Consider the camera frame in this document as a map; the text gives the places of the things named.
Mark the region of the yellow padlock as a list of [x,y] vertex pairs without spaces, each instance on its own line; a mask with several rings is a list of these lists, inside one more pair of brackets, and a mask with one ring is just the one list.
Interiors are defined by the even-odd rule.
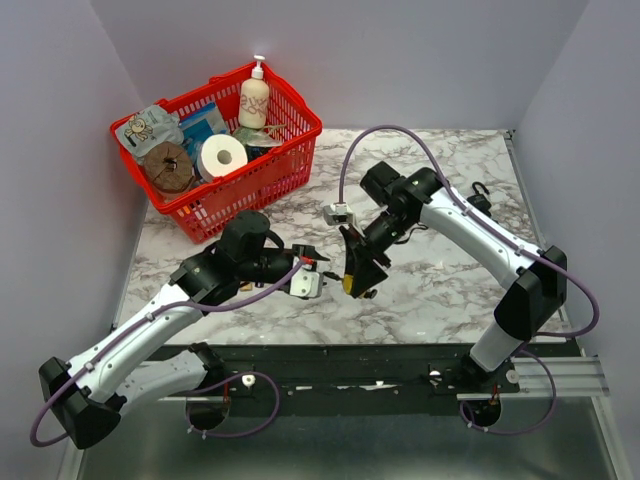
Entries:
[[352,285],[353,285],[353,276],[349,275],[349,274],[345,274],[342,278],[342,287],[344,292],[347,295],[350,295],[352,292]]

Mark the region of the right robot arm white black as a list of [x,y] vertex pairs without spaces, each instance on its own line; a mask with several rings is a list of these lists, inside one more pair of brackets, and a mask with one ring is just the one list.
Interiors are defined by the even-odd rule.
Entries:
[[472,218],[477,209],[458,193],[448,194],[428,167],[405,177],[381,161],[366,172],[360,186],[384,210],[363,230],[353,225],[340,229],[346,247],[342,285],[347,295],[363,297],[387,279],[387,250],[417,224],[449,238],[505,289],[493,323],[459,370],[467,389],[485,390],[496,380],[499,366],[564,304],[565,253],[557,247],[542,251],[494,221],[482,228]]

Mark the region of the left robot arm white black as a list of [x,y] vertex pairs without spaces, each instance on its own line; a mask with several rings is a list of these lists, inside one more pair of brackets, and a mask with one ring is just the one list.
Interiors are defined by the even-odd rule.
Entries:
[[205,345],[154,366],[144,361],[167,340],[211,313],[244,308],[282,291],[317,298],[323,287],[314,246],[285,247],[268,218],[237,214],[219,240],[183,260],[155,297],[128,322],[69,360],[52,357],[39,368],[45,405],[79,449],[106,438],[133,407],[195,390],[214,393],[220,359]]

